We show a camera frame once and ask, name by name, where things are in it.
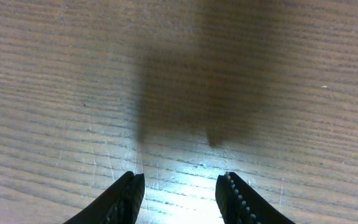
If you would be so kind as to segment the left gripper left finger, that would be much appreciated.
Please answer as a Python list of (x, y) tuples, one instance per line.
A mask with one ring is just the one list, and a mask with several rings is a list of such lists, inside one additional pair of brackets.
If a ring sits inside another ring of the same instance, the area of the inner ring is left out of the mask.
[(64, 224), (135, 224), (144, 194), (144, 174), (127, 171)]

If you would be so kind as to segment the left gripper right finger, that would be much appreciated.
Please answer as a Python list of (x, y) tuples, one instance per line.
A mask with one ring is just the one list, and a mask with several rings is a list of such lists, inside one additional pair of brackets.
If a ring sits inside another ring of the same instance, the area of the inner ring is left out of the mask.
[(235, 172), (218, 176), (215, 198), (225, 224), (295, 224)]

